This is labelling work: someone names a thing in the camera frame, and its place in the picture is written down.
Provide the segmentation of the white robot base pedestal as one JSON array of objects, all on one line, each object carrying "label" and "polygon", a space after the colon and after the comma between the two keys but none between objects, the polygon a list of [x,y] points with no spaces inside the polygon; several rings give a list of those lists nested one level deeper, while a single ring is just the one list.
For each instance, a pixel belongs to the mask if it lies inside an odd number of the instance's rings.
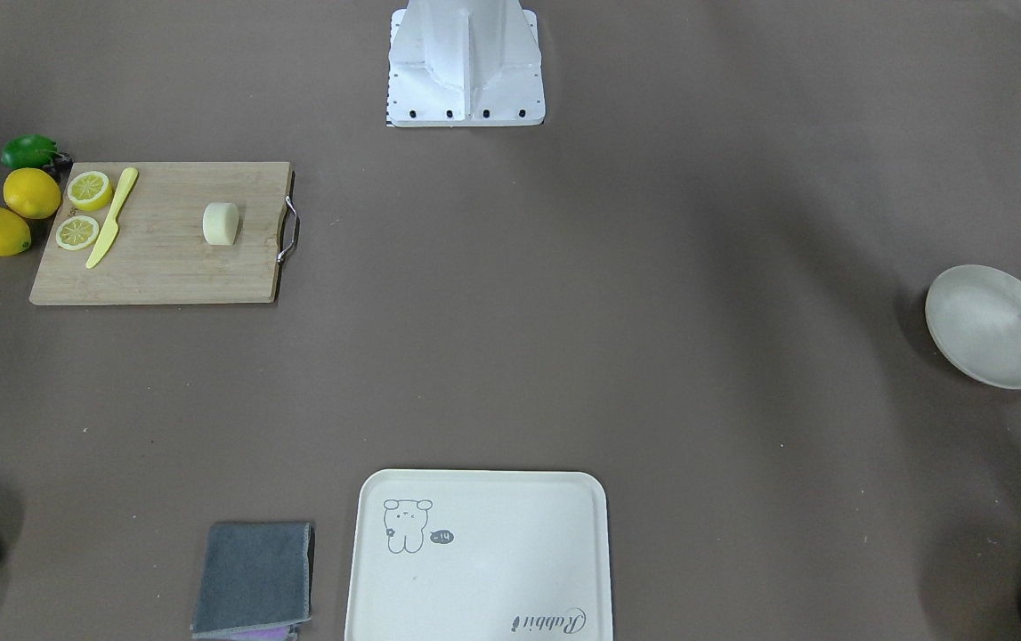
[{"label": "white robot base pedestal", "polygon": [[391,15],[388,64],[388,126],[546,118],[538,17],[518,1],[409,1]]}]

